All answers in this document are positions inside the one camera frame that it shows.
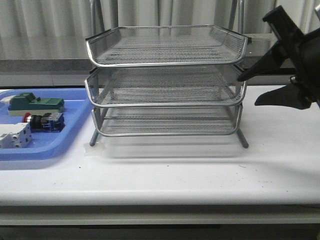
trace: blue plastic tray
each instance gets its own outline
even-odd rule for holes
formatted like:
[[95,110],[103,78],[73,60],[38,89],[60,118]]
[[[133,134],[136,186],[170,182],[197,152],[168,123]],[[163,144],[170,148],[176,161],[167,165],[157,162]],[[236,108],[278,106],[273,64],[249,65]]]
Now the blue plastic tray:
[[[65,127],[61,132],[33,132],[33,140],[26,148],[0,148],[0,161],[42,160],[63,154],[92,109],[86,90],[84,88],[15,89],[0,92],[0,100],[23,92],[32,92],[36,97],[42,98],[63,98]],[[10,116],[8,106],[0,102],[0,124],[21,123],[22,116]]]

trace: table surface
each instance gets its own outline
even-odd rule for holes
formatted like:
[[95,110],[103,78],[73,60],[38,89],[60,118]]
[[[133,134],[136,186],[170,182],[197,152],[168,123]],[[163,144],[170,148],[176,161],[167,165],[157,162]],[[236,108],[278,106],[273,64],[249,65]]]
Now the table surface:
[[320,112],[254,106],[230,136],[100,137],[88,116],[62,156],[0,161],[0,206],[320,204]]

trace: stacked desk organizer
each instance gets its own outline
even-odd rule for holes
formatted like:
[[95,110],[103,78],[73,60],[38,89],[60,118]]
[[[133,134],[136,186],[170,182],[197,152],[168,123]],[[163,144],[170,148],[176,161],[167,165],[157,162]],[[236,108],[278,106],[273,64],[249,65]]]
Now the stacked desk organizer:
[[246,83],[237,82],[248,39],[213,25],[117,27],[86,40],[97,66],[85,80],[98,134],[230,135]]

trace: white curtain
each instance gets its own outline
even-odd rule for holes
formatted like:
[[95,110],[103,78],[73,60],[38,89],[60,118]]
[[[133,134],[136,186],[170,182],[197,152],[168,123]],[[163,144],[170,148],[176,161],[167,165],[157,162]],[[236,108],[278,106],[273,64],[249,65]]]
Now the white curtain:
[[[105,29],[203,24],[228,27],[231,3],[232,0],[101,0]],[[262,17],[278,5],[308,33],[320,26],[313,10],[318,4],[320,0],[246,0],[244,33],[269,33]],[[87,37],[91,35],[90,21],[89,0],[0,0],[2,38]]]

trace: terminal block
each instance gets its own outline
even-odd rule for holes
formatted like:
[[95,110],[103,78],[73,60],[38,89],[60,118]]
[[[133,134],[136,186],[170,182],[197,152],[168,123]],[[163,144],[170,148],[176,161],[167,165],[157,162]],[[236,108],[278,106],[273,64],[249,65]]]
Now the terminal block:
[[61,132],[65,127],[64,114],[60,112],[47,112],[44,115],[31,115],[27,112],[22,121],[29,123],[32,130],[45,130],[48,132]]
[[0,124],[0,149],[25,148],[32,140],[30,124]]
[[32,92],[23,92],[14,96],[8,107],[10,116],[23,116],[25,113],[31,113],[32,115],[61,113],[64,109],[63,98],[36,97]]

